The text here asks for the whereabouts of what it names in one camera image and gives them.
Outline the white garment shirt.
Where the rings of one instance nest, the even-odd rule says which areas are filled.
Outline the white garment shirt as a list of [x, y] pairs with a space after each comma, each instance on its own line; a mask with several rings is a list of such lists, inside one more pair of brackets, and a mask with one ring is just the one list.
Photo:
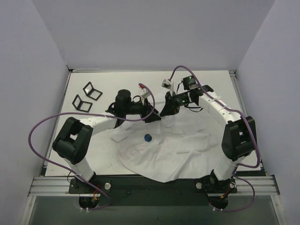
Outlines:
[[[121, 163], [130, 171], [159, 182], [209, 175], [223, 155], [223, 127], [206, 111], [181, 108], [152, 123], [124, 122], [111, 139]], [[151, 142], [144, 136], [150, 134]]]

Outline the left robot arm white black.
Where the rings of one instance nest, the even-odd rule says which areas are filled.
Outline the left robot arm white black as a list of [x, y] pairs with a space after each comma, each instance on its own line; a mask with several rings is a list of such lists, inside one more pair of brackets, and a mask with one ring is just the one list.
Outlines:
[[66, 119], [52, 144], [52, 149], [70, 166], [84, 192], [90, 193], [96, 188], [96, 173], [86, 159], [92, 136], [118, 128], [125, 121], [151, 123], [161, 120], [155, 109], [155, 102], [148, 100], [148, 97], [153, 96], [149, 89], [142, 86], [139, 101], [135, 102], [130, 91], [122, 89], [118, 91], [115, 101], [104, 114], [94, 114], [81, 120], [74, 117]]

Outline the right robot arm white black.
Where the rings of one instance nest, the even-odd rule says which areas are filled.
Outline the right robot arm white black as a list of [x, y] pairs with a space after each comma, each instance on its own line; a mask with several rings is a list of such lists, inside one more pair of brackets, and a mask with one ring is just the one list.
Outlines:
[[252, 117], [241, 116], [239, 112], [228, 108], [210, 86], [198, 85], [194, 77], [188, 76], [182, 81], [184, 92], [176, 94], [172, 82], [163, 80], [162, 87], [168, 91], [160, 116], [176, 115], [180, 107], [195, 103], [224, 128], [221, 142], [223, 156], [208, 176], [209, 187], [223, 188], [229, 184], [241, 161], [257, 147], [255, 121]]

